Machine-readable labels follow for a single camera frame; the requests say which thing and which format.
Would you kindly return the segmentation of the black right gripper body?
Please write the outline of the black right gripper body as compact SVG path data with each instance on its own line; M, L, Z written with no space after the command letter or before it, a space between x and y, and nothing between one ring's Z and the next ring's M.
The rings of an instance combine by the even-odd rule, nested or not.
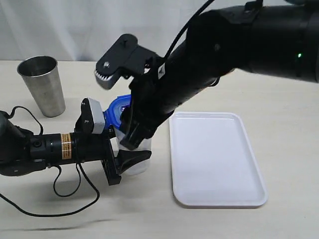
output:
M128 150L135 150L144 139L152 138L157 128L174 112L163 112L159 100L154 99L156 80L157 76L154 73L146 73L134 78L129 84L131 102L121 116L126 132L120 141Z

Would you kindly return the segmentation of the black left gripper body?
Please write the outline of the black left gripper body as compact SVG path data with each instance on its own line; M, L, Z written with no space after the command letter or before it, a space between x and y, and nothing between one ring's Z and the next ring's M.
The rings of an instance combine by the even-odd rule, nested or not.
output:
M76 163L100 161L105 172L108 185L118 185L122 177L117 173L116 160L111 139L107 129L101 134L71 133L72 159Z

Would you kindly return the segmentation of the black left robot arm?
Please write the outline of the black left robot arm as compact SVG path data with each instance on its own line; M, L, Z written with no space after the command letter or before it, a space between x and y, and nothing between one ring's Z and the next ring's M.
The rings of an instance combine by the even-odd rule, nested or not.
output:
M114 154L107 130L101 134L81 131L35 135L13 125L6 112L0 113L0 173L23 176L47 167L100 161L110 186L121 175L151 157L150 150L119 150Z

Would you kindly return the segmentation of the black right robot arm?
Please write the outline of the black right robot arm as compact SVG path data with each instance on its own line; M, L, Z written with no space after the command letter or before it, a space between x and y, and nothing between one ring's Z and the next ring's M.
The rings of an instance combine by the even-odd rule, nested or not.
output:
M121 144L136 149L177 107L235 69L317 83L318 1L264 6L255 0L195 17L184 42L130 83Z

